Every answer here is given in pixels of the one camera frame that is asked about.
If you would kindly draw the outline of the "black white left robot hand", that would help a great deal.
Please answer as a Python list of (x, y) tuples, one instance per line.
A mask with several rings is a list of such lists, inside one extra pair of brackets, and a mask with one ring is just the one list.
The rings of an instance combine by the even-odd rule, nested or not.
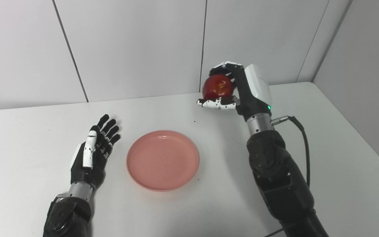
[(114, 144), (120, 140), (117, 121), (104, 114), (93, 125), (86, 140), (78, 145), (70, 169), (71, 184), (84, 182), (98, 189), (105, 178), (105, 168)]

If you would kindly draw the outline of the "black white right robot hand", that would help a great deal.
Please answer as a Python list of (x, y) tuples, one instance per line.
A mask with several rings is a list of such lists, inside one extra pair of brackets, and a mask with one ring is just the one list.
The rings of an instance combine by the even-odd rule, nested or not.
[(198, 99), (196, 104), (203, 108), (223, 111), (236, 110), (244, 120), (255, 114), (271, 115), (272, 96), (268, 82), (256, 64), (242, 64), (225, 61), (213, 67), (209, 76), (225, 74), (233, 79), (238, 95), (221, 95), (212, 99)]

